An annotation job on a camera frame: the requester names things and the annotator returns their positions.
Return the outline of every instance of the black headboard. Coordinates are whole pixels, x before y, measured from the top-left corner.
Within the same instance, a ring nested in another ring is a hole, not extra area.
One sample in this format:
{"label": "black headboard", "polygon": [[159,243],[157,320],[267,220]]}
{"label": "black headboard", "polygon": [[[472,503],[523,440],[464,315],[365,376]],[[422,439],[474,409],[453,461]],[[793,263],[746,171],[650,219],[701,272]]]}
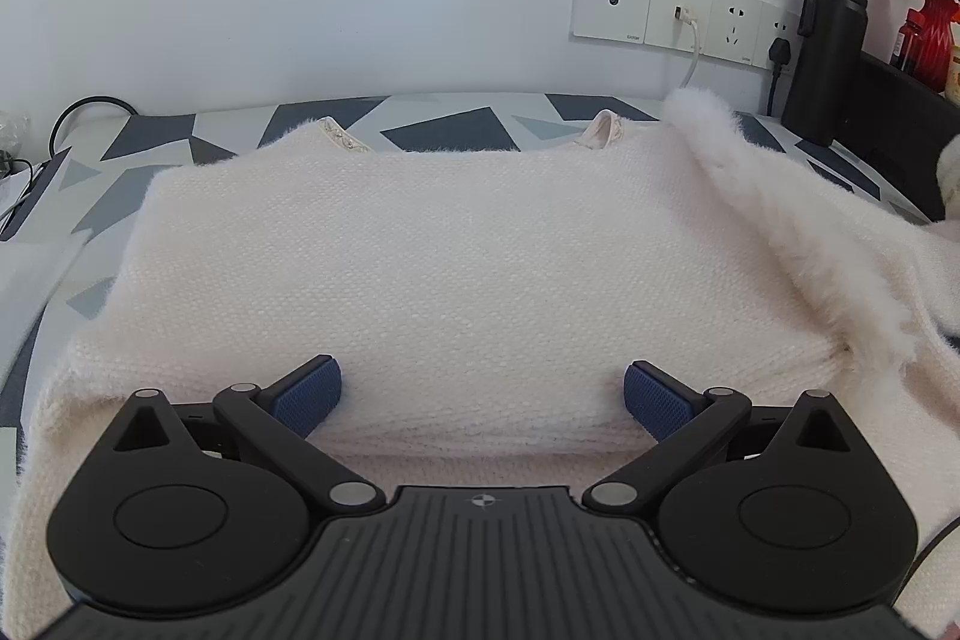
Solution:
{"label": "black headboard", "polygon": [[930,220],[944,219],[937,160],[960,134],[960,108],[866,52],[837,142],[890,181]]}

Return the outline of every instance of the blue gripper pad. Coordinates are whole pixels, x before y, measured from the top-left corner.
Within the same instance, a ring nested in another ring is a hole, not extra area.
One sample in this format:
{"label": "blue gripper pad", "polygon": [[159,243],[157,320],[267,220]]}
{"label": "blue gripper pad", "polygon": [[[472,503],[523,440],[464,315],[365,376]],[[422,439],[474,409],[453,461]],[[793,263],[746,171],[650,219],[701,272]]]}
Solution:
{"label": "blue gripper pad", "polygon": [[648,362],[634,362],[623,376],[623,404],[657,442],[670,437],[707,408],[707,400]]}
{"label": "blue gripper pad", "polygon": [[340,366],[317,356],[260,391],[256,404],[301,437],[316,429],[340,400]]}

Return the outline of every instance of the white charging cable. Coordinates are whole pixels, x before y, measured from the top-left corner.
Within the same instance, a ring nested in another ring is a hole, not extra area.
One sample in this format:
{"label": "white charging cable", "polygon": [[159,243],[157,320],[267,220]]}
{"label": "white charging cable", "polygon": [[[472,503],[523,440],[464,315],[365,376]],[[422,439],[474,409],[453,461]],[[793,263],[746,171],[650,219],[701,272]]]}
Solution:
{"label": "white charging cable", "polygon": [[690,77],[693,77],[693,71],[697,68],[697,61],[700,60],[700,30],[697,28],[696,15],[690,11],[690,7],[678,6],[674,10],[673,16],[681,23],[689,25],[693,30],[693,60],[690,61],[690,68],[686,70],[683,82],[680,82],[680,87],[685,88],[690,83]]}

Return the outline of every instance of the red vase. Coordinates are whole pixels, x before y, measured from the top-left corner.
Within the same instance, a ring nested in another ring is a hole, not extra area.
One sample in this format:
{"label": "red vase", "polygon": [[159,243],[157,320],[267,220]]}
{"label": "red vase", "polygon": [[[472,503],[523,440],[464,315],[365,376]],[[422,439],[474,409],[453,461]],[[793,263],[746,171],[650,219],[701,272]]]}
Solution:
{"label": "red vase", "polygon": [[944,92],[953,48],[950,19],[957,11],[957,4],[954,0],[925,0],[921,11],[925,25],[920,34],[920,54],[913,76],[930,90]]}

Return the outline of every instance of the metal screw head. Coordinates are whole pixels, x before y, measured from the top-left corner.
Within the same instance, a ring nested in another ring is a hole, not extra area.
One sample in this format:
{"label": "metal screw head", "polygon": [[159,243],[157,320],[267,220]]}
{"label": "metal screw head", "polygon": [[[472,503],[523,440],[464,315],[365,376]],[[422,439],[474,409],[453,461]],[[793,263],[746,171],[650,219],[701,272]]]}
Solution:
{"label": "metal screw head", "polygon": [[602,482],[600,485],[594,485],[590,490],[590,496],[594,501],[600,504],[606,504],[608,507],[622,507],[624,504],[630,504],[637,499],[637,490],[632,485],[625,482]]}
{"label": "metal screw head", "polygon": [[368,482],[348,480],[338,482],[330,489],[330,499],[344,507],[358,507],[373,501],[376,498],[376,489]]}

